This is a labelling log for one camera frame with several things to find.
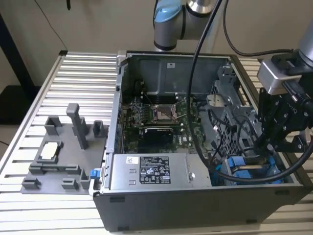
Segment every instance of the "blue latch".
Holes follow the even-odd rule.
[[[101,173],[100,170],[96,170],[96,169],[91,170],[91,172],[90,172],[90,178],[91,178],[91,179],[94,179],[94,180],[99,180],[99,179],[100,179],[100,173]]]

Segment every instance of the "gray 3d-printed holder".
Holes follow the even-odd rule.
[[[89,173],[101,167],[108,127],[102,121],[86,125],[78,115],[79,105],[69,104],[67,115],[71,124],[61,124],[57,116],[50,116],[46,135],[22,182],[21,193],[32,194],[88,194]],[[56,142],[58,147],[51,159],[41,157],[44,145]]]

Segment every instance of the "motherboard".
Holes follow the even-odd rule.
[[[153,97],[135,97],[123,105],[124,153],[195,154],[186,116],[186,99],[176,96],[176,103],[153,104]],[[192,124],[207,156],[208,146],[196,103],[191,101]]]

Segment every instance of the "black stand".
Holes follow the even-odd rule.
[[[20,86],[7,86],[0,94],[0,124],[20,124],[38,93],[0,14],[0,45]]]

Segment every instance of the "aluminum table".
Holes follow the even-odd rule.
[[[260,63],[256,59],[240,61],[255,87],[262,87],[256,77]],[[0,161],[0,232],[23,235],[109,234],[103,228],[89,195],[31,195],[19,192],[45,135],[44,123],[47,117],[59,115],[62,123],[70,123],[66,107],[69,103],[79,103],[79,114],[85,117],[87,123],[102,120],[104,124],[109,124],[116,75],[114,54],[69,52],[57,58]],[[313,180],[313,157],[303,167]],[[261,225],[151,230],[141,233],[312,235],[313,194],[307,195],[296,205],[281,207]]]

